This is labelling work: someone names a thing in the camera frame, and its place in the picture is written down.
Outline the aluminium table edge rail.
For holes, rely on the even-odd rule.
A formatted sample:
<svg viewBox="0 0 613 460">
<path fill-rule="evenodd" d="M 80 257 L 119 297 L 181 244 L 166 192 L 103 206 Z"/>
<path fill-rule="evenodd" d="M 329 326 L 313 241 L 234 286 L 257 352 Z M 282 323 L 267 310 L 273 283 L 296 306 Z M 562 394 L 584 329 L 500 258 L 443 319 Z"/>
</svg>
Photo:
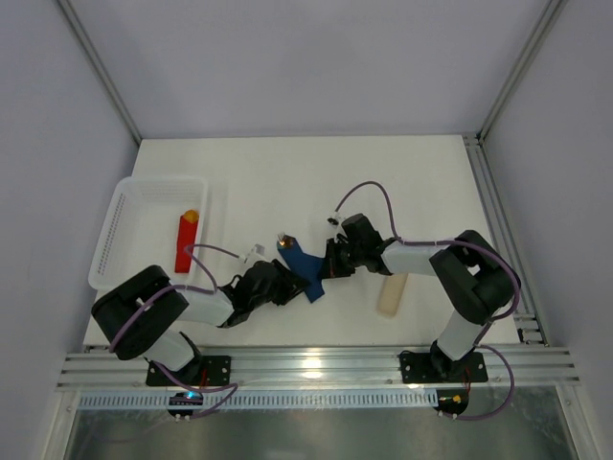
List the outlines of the aluminium table edge rail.
<svg viewBox="0 0 613 460">
<path fill-rule="evenodd" d="M 579 371 L 565 348 L 496 345 L 482 352 L 488 385 L 510 382 L 505 359 L 521 386 L 579 385 Z M 401 347 L 206 347 L 203 355 L 231 358 L 230 381 L 245 389 L 400 388 Z M 117 359 L 101 347 L 69 354 L 56 390 L 144 390 L 148 364 Z"/>
</svg>

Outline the red bottle orange cap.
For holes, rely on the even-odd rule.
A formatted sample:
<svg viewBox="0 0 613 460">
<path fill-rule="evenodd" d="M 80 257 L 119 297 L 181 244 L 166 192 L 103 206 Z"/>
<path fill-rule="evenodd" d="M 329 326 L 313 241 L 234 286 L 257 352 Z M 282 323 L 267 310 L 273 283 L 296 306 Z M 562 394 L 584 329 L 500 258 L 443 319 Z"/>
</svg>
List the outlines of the red bottle orange cap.
<svg viewBox="0 0 613 460">
<path fill-rule="evenodd" d="M 192 257 L 189 247 L 195 243 L 199 213 L 195 209 L 186 211 L 178 221 L 176 237 L 176 253 L 174 272 L 188 273 L 191 269 Z"/>
</svg>

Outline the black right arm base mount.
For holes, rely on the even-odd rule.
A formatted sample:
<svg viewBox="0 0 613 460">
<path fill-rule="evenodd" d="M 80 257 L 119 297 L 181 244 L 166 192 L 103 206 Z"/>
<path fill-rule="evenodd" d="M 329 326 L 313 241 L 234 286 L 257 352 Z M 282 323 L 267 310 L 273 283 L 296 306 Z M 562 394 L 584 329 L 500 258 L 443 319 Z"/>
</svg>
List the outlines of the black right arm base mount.
<svg viewBox="0 0 613 460">
<path fill-rule="evenodd" d="M 481 353 L 468 353 L 460 360 L 429 352 L 403 351 L 398 355 L 403 383 L 485 383 L 488 370 Z"/>
</svg>

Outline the aluminium frame post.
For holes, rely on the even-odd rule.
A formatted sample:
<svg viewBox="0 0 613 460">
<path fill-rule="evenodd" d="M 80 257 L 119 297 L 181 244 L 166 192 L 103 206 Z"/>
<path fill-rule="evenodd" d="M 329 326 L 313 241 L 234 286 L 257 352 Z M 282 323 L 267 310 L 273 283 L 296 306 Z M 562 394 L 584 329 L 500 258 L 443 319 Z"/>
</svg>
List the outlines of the aluminium frame post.
<svg viewBox="0 0 613 460">
<path fill-rule="evenodd" d="M 54 4 L 56 5 L 59 14 L 65 21 L 70 33 L 81 49 L 95 78 L 101 85 L 109 103 L 120 118 L 125 129 L 129 132 L 134 144 L 139 147 L 143 141 L 143 136 L 140 129 L 137 127 L 137 124 L 131 116 L 128 107 L 125 104 L 124 98 L 108 72 L 102 57 L 90 34 L 87 32 L 85 25 L 80 19 L 73 2 L 69 0 L 55 0 Z"/>
<path fill-rule="evenodd" d="M 566 0 L 545 2 L 544 8 L 531 27 L 519 54 L 513 61 L 509 73 L 488 110 L 480 130 L 476 134 L 476 138 L 481 144 L 484 144 L 488 139 L 567 4 L 568 1 Z"/>
</svg>

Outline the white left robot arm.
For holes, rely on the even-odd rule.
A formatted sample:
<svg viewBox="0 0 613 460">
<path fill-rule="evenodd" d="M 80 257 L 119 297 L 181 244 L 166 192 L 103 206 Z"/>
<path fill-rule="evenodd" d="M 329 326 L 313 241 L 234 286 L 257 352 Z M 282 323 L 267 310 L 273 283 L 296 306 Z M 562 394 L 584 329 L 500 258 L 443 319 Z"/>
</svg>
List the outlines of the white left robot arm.
<svg viewBox="0 0 613 460">
<path fill-rule="evenodd" d="M 308 287 L 307 279 L 277 260 L 256 262 L 211 289 L 174 285 L 161 266 L 151 265 L 96 301 L 91 314 L 111 354 L 120 360 L 143 357 L 168 383 L 193 387 L 205 359 L 185 333 L 171 329 L 175 322 L 234 328 L 259 307 L 284 306 Z"/>
</svg>

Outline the blue paper napkin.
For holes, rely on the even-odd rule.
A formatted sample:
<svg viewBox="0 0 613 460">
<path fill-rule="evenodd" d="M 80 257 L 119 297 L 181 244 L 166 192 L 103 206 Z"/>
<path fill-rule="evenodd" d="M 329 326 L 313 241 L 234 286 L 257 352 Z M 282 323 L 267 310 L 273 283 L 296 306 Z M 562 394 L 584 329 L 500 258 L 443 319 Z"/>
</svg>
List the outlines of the blue paper napkin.
<svg viewBox="0 0 613 460">
<path fill-rule="evenodd" d="M 316 302 L 325 295 L 319 272 L 323 266 L 322 258 L 307 254 L 298 241 L 291 248 L 282 249 L 277 245 L 277 250 L 287 267 L 296 275 L 308 281 L 308 287 L 304 293 L 310 303 Z"/>
</svg>

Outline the aluminium frame post left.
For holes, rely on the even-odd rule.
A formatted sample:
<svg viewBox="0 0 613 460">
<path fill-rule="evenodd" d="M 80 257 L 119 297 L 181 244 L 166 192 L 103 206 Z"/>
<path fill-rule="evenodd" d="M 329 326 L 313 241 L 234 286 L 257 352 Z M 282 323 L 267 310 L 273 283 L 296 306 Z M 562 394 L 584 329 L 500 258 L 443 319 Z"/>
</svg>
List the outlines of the aluminium frame post left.
<svg viewBox="0 0 613 460">
<path fill-rule="evenodd" d="M 95 78 L 101 85 L 109 103 L 120 118 L 125 129 L 129 132 L 134 144 L 139 147 L 143 141 L 143 136 L 140 129 L 137 127 L 137 124 L 131 116 L 128 107 L 125 104 L 124 98 L 108 72 L 102 57 L 90 34 L 87 32 L 85 25 L 80 19 L 73 2 L 69 0 L 55 0 L 54 4 L 56 5 L 59 14 L 65 21 L 70 33 L 81 49 Z"/>
</svg>

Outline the aluminium side rail right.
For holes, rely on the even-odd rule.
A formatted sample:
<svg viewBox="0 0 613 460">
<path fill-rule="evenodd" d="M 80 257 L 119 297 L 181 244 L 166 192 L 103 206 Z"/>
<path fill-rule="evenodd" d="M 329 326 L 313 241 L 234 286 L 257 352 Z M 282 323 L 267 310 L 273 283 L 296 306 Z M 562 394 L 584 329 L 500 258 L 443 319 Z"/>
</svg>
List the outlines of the aluminium side rail right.
<svg viewBox="0 0 613 460">
<path fill-rule="evenodd" d="M 527 345 L 549 346 L 544 326 L 535 302 L 533 286 L 521 260 L 510 221 L 504 208 L 494 176 L 486 158 L 486 151 L 475 133 L 463 135 L 467 158 L 486 216 L 492 245 L 510 263 L 521 281 L 520 301 L 513 314 L 520 341 Z"/>
</svg>

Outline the gold fork green handle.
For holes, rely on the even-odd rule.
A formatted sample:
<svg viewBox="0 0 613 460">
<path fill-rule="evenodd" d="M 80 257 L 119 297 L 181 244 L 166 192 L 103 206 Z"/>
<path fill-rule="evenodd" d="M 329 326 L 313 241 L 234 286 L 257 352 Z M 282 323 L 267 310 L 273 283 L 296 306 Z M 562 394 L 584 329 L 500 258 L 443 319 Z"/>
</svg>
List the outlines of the gold fork green handle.
<svg viewBox="0 0 613 460">
<path fill-rule="evenodd" d="M 287 235 L 286 233 L 280 233 L 278 235 L 277 245 L 279 248 L 288 249 L 291 248 L 295 243 L 295 238 Z"/>
</svg>

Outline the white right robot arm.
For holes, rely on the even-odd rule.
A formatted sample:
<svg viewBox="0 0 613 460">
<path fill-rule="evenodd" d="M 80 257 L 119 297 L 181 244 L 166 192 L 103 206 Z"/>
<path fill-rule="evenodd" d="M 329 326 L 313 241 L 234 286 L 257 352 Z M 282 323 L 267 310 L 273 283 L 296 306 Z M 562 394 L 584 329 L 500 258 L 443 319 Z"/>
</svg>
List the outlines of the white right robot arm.
<svg viewBox="0 0 613 460">
<path fill-rule="evenodd" d="M 515 299 L 521 282 L 480 233 L 465 230 L 450 241 L 383 239 L 366 216 L 357 214 L 326 241 L 319 277 L 346 278 L 359 267 L 386 277 L 435 277 L 453 307 L 428 352 L 400 354 L 404 382 L 460 382 L 471 373 L 478 381 L 488 379 L 478 368 L 483 356 L 475 349 L 496 313 Z"/>
</svg>

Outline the beige cutlery tray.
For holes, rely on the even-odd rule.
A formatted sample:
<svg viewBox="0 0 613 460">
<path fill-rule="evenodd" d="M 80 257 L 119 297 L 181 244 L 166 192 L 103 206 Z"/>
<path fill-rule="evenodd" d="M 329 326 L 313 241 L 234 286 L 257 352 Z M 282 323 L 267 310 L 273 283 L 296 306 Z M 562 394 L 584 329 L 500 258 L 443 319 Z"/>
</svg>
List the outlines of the beige cutlery tray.
<svg viewBox="0 0 613 460">
<path fill-rule="evenodd" d="M 407 273 L 391 275 L 384 279 L 376 305 L 376 312 L 379 315 L 386 318 L 397 315 L 407 280 Z"/>
</svg>

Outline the aluminium frame post right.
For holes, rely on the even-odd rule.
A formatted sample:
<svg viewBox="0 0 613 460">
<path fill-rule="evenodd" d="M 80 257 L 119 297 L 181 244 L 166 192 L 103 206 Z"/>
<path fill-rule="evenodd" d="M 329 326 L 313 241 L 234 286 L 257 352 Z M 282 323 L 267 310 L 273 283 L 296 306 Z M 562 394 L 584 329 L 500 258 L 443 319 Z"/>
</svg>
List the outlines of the aluminium frame post right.
<svg viewBox="0 0 613 460">
<path fill-rule="evenodd" d="M 476 134 L 476 138 L 481 144 L 484 144 L 488 139 L 567 4 L 568 1 L 566 0 L 545 2 L 544 8 L 531 27 L 519 54 L 513 61 L 509 73 L 488 110 L 480 130 Z"/>
</svg>

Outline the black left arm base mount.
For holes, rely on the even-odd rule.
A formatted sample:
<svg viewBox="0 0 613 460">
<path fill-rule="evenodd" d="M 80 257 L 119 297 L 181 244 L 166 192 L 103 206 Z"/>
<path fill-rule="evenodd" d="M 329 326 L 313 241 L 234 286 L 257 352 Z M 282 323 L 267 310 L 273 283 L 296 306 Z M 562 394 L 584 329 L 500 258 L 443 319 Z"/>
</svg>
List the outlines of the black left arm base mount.
<svg viewBox="0 0 613 460">
<path fill-rule="evenodd" d="M 170 374 L 175 380 L 193 388 L 224 386 L 230 383 L 231 367 L 230 356 L 197 356 L 184 368 L 170 371 Z M 178 383 L 167 377 L 155 364 L 150 363 L 146 386 L 178 386 Z"/>
</svg>

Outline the white plastic basket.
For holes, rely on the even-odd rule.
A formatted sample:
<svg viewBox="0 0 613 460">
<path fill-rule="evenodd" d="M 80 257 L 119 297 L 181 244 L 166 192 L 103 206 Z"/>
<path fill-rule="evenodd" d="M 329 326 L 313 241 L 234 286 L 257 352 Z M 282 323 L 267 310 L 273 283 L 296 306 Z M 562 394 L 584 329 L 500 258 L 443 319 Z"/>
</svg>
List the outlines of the white plastic basket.
<svg viewBox="0 0 613 460">
<path fill-rule="evenodd" d="M 197 267 L 174 271 L 180 218 L 199 214 L 195 240 L 202 240 L 209 187 L 186 175 L 130 176 L 116 186 L 88 274 L 91 288 L 116 288 L 150 265 L 159 265 L 176 284 L 193 281 Z"/>
</svg>

